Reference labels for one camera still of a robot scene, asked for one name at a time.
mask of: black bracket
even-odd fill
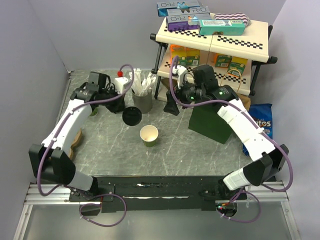
[[[229,200],[238,190],[229,191],[219,180],[223,176],[99,176],[99,194],[112,192],[124,198],[130,211],[201,209],[215,211],[216,201]],[[247,199],[245,194],[239,200]],[[70,202],[88,202],[79,192]],[[120,199],[103,198],[102,213],[123,211]]]

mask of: teal box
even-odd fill
[[[245,24],[242,20],[199,20],[200,35],[229,35],[239,36],[245,31]]]

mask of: black mount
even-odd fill
[[[110,76],[100,72],[90,72],[88,82],[84,82],[80,87],[75,89],[71,94],[70,99],[80,99],[86,102],[106,100],[116,97],[115,85],[111,83]],[[110,112],[118,113],[125,109],[125,98],[121,97],[112,102],[91,104],[92,110],[98,105],[105,106]]]
[[[98,176],[99,194],[124,196],[127,209],[215,211],[216,201],[229,200],[239,190],[229,191],[219,183],[223,176]],[[238,200],[245,200],[245,194]],[[87,202],[80,192],[70,194],[70,202]],[[115,197],[103,198],[102,213],[123,211]]]
[[[239,99],[236,92],[230,86],[219,86],[212,66],[208,64],[197,66],[192,70],[192,73],[194,83],[184,82],[180,88],[174,88],[174,94],[181,103],[190,104],[191,102],[199,103],[209,100],[224,100],[229,102],[233,99]],[[177,116],[179,109],[169,90],[166,93],[166,99],[167,103],[163,111]],[[212,104],[213,110],[217,112],[222,105],[221,103]]]

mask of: gray cup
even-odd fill
[[[140,109],[141,113],[146,114],[152,109],[152,90],[148,90],[146,96],[137,96],[132,92],[134,106]]]

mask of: blue box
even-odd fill
[[[173,8],[167,10],[168,16],[194,15],[194,14],[210,14],[207,6],[197,6],[190,8]]]
[[[197,0],[163,1],[156,4],[159,17],[168,16],[168,9],[188,9],[193,7],[202,7],[202,4]]]

